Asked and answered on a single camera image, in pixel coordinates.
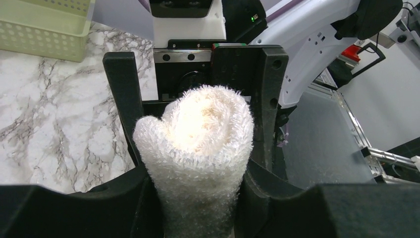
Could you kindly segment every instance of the marble surface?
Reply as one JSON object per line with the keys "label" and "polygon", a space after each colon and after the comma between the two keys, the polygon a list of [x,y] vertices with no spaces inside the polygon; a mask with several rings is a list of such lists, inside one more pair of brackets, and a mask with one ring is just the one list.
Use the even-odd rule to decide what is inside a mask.
{"label": "marble surface", "polygon": [[0,184],[87,191],[134,168],[102,65],[133,51],[157,99],[152,43],[93,23],[81,63],[0,51]]}

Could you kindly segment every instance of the rolled towel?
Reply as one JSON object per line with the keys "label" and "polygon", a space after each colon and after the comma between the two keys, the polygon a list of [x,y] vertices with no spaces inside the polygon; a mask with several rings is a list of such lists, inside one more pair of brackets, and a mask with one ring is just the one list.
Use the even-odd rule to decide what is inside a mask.
{"label": "rolled towel", "polygon": [[227,238],[252,151],[254,122],[238,92],[202,86],[143,117],[134,141],[162,204],[165,238]]}

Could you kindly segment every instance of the red object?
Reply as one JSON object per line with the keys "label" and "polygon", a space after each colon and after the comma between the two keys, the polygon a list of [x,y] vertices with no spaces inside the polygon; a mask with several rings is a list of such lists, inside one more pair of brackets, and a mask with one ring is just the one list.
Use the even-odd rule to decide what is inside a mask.
{"label": "red object", "polygon": [[360,61],[359,56],[357,55],[357,52],[361,49],[360,46],[352,45],[349,48],[347,48],[343,53],[341,53],[342,56],[345,56],[349,59],[352,59],[356,62]]}

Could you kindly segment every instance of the green plastic basket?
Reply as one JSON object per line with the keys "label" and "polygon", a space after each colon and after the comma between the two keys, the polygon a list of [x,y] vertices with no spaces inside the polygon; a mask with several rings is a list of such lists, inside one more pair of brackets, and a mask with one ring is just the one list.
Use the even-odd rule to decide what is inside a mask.
{"label": "green plastic basket", "polygon": [[0,50],[81,62],[95,0],[0,0]]}

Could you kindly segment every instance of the white towel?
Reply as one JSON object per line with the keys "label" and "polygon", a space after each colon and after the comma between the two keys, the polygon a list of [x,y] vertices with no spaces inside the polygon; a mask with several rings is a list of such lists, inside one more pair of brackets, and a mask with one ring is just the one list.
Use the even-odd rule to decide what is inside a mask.
{"label": "white towel", "polygon": [[239,93],[203,86],[141,118],[134,141],[155,184],[166,238],[226,238],[252,151],[254,122]]}

